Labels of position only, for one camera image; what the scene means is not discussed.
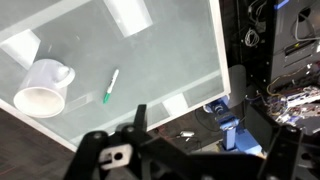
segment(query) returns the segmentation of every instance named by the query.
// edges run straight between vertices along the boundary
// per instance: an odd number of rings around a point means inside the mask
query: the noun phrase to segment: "black machinery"
[[[320,178],[319,133],[306,136],[299,128],[278,126],[267,159],[240,153],[187,155],[147,134],[146,109],[139,105],[134,123],[119,125],[111,136],[104,131],[86,134],[64,179],[106,179],[110,171],[124,167],[131,174],[127,179],[287,180],[295,179],[301,158],[301,166]]]

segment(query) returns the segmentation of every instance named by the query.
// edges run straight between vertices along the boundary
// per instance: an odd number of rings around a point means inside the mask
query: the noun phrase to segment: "electronic components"
[[[299,119],[320,116],[320,104],[303,104],[293,108],[289,108],[285,113],[280,115],[276,121],[295,125]]]
[[[320,100],[320,89],[315,86],[303,88],[301,93],[287,97],[287,107],[295,107],[301,104]]]

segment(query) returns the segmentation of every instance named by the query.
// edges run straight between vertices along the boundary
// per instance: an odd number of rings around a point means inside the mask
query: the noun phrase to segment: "screw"
[[[132,127],[132,126],[128,127],[128,128],[127,128],[127,131],[128,131],[128,132],[133,132],[133,131],[134,131],[134,127]]]
[[[95,133],[93,137],[95,139],[100,139],[101,138],[101,133]]]

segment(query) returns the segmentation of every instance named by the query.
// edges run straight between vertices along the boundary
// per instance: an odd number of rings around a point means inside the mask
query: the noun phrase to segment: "glass panel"
[[[7,27],[0,29],[0,98],[13,105],[35,61],[72,67],[64,110],[34,120],[73,144],[94,129],[111,133],[132,122],[138,104],[148,105],[151,129],[230,91],[218,1],[20,2],[26,6],[17,6],[14,18],[1,20]]]

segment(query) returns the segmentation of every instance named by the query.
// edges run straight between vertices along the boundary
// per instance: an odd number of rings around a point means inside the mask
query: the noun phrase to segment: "gray floor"
[[[0,109],[0,179],[62,179],[73,152]]]
[[[197,118],[195,116],[195,111],[192,111],[150,131],[150,134],[158,134],[186,153],[201,149],[208,144],[220,140],[222,138],[222,133],[219,130],[218,124],[215,123],[214,118],[210,114],[204,112],[202,108],[199,108],[196,112]],[[177,138],[181,131],[194,132],[194,138],[189,140],[187,140],[188,138]]]

